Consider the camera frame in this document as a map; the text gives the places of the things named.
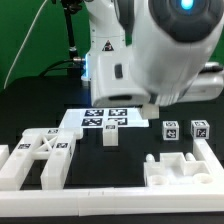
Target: white block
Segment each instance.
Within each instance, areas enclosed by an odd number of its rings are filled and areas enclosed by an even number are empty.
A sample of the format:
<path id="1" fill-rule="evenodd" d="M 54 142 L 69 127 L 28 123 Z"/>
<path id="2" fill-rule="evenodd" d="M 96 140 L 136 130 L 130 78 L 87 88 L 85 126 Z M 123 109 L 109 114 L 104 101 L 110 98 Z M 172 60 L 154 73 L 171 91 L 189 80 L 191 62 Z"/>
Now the white block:
<path id="1" fill-rule="evenodd" d="M 43 190 L 63 189 L 76 145 L 74 130 L 61 130 L 41 174 Z"/>
<path id="2" fill-rule="evenodd" d="M 209 139 L 210 125 L 206 120 L 191 121 L 191 135 L 194 139 Z"/>
<path id="3" fill-rule="evenodd" d="M 179 140 L 179 124 L 177 121 L 163 121 L 163 140 L 177 141 Z"/>
<path id="4" fill-rule="evenodd" d="M 0 145 L 0 169 L 4 166 L 9 158 L 9 147 L 7 145 Z"/>
<path id="5" fill-rule="evenodd" d="M 103 126 L 103 146 L 118 146 L 118 122 L 105 121 Z"/>
<path id="6" fill-rule="evenodd" d="M 114 215 L 114 189 L 91 189 L 78 197 L 79 215 Z"/>
<path id="7" fill-rule="evenodd" d="M 1 190 L 19 190 L 33 165 L 32 152 L 41 145 L 42 136 L 21 139 L 0 171 Z"/>
<path id="8" fill-rule="evenodd" d="M 144 104 L 140 109 L 142 119 L 158 119 L 159 107 L 153 104 Z"/>

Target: cable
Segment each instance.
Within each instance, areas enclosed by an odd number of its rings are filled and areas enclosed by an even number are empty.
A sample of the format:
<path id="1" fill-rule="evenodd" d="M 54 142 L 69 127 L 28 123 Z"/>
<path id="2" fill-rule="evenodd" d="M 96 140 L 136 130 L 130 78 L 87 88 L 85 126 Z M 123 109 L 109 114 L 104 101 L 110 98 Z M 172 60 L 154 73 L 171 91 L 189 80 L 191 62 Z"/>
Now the cable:
<path id="1" fill-rule="evenodd" d="M 12 66 L 9 69 L 9 72 L 8 72 L 7 77 L 5 79 L 4 89 L 6 89 L 6 87 L 7 87 L 8 80 L 9 80 L 11 74 L 12 74 L 12 71 L 13 71 L 13 69 L 14 69 L 14 67 L 15 67 L 15 65 L 16 65 L 19 57 L 20 57 L 20 54 L 22 53 L 22 51 L 23 51 L 23 49 L 24 49 L 24 47 L 25 47 L 25 45 L 26 45 L 26 43 L 27 43 L 27 41 L 28 41 L 28 39 L 30 37 L 30 34 L 32 33 L 33 28 L 34 28 L 34 26 L 35 26 L 35 24 L 36 24 L 36 22 L 37 22 L 37 20 L 38 20 L 38 18 L 40 16 L 41 12 L 44 9 L 44 7 L 45 7 L 45 5 L 46 5 L 47 2 L 48 2 L 48 0 L 45 0 L 43 2 L 43 4 L 41 5 L 40 9 L 38 10 L 38 12 L 37 12 L 37 14 L 36 14 L 36 16 L 35 16 L 35 18 L 33 20 L 33 23 L 30 26 L 30 29 L 29 29 L 29 31 L 28 31 L 28 33 L 27 33 L 27 35 L 26 35 L 26 37 L 25 37 L 25 39 L 24 39 L 24 41 L 23 41 L 23 43 L 22 43 L 22 45 L 21 45 L 21 47 L 20 47 L 20 49 L 19 49 L 19 51 L 18 51 L 18 53 L 16 55 L 16 57 L 15 57 L 13 63 L 12 63 Z"/>
<path id="2" fill-rule="evenodd" d="M 41 72 L 41 73 L 39 74 L 39 77 L 44 77 L 45 74 L 46 74 L 48 71 L 52 70 L 52 68 L 54 68 L 54 67 L 56 67 L 56 66 L 58 66 L 58 65 L 62 65 L 62 64 L 65 64 L 65 63 L 71 63 L 71 62 L 73 62 L 73 59 L 63 60 L 63 61 L 58 61 L 58 62 L 52 64 L 51 66 L 49 66 L 48 68 L 46 68 L 43 72 Z"/>

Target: green background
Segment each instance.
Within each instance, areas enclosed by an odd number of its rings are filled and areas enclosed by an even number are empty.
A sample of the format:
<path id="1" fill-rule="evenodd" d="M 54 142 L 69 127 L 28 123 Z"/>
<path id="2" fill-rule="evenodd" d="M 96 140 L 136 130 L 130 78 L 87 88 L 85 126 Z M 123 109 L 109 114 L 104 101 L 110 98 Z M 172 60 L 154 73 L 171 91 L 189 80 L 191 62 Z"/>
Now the green background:
<path id="1" fill-rule="evenodd" d="M 43 0 L 1 0 L 0 5 L 0 91 L 6 75 Z M 88 14 L 73 16 L 75 40 L 80 56 L 89 50 Z M 211 58 L 224 63 L 224 33 Z M 50 64 L 68 59 L 68 40 L 63 8 L 47 3 L 22 52 L 9 83 L 24 76 L 36 76 Z"/>

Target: sticker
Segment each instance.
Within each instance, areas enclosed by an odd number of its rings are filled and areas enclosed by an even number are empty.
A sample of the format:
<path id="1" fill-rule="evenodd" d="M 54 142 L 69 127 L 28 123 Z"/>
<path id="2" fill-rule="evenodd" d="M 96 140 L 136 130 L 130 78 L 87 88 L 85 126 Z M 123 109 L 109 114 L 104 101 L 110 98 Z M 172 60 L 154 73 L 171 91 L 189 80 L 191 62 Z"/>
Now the sticker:
<path id="1" fill-rule="evenodd" d="M 107 125 L 106 129 L 107 130 L 114 130 L 115 129 L 115 125 Z"/>
<path id="2" fill-rule="evenodd" d="M 50 129 L 48 131 L 48 134 L 57 134 L 58 133 L 58 129 Z"/>
<path id="3" fill-rule="evenodd" d="M 91 126 L 91 127 L 94 127 L 94 126 L 101 126 L 103 123 L 103 119 L 102 118 L 92 118 L 92 119 L 83 119 L 82 121 L 82 126 Z"/>
<path id="4" fill-rule="evenodd" d="M 205 138 L 207 135 L 207 130 L 206 129 L 197 129 L 196 132 L 196 137 L 197 138 Z"/>
<path id="5" fill-rule="evenodd" d="M 108 121 L 117 121 L 118 125 L 128 125 L 127 118 L 109 118 Z"/>
<path id="6" fill-rule="evenodd" d="M 167 130 L 166 137 L 170 139 L 177 138 L 177 130 Z"/>
<path id="7" fill-rule="evenodd" d="M 30 146 L 31 144 L 21 144 L 18 149 L 29 149 Z"/>
<path id="8" fill-rule="evenodd" d="M 127 109 L 111 109 L 109 110 L 109 116 L 127 116 L 128 110 Z"/>
<path id="9" fill-rule="evenodd" d="M 105 44 L 103 51 L 114 51 L 114 48 L 110 41 L 108 40 L 107 43 Z"/>
<path id="10" fill-rule="evenodd" d="M 196 125 L 196 126 L 205 126 L 206 124 L 205 124 L 205 122 L 203 122 L 203 121 L 196 121 L 196 122 L 195 122 L 195 125 Z"/>
<path id="11" fill-rule="evenodd" d="M 166 122 L 166 126 L 168 126 L 168 127 L 176 127 L 177 125 L 176 125 L 176 122 L 174 122 L 174 121 L 168 121 L 168 122 Z"/>
<path id="12" fill-rule="evenodd" d="M 85 117 L 103 117 L 104 110 L 86 110 Z"/>
<path id="13" fill-rule="evenodd" d="M 68 143 L 58 143 L 56 148 L 57 149 L 66 149 L 68 147 Z"/>

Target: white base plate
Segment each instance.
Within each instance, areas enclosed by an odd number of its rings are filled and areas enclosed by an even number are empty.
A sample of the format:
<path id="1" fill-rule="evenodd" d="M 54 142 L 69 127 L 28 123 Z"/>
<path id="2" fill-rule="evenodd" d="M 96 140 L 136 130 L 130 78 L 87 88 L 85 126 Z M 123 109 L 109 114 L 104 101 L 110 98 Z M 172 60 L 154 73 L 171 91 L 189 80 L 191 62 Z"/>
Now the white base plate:
<path id="1" fill-rule="evenodd" d="M 149 127 L 137 108 L 112 109 L 69 109 L 66 111 L 59 128 L 103 128 L 104 121 L 118 120 L 118 126 Z"/>

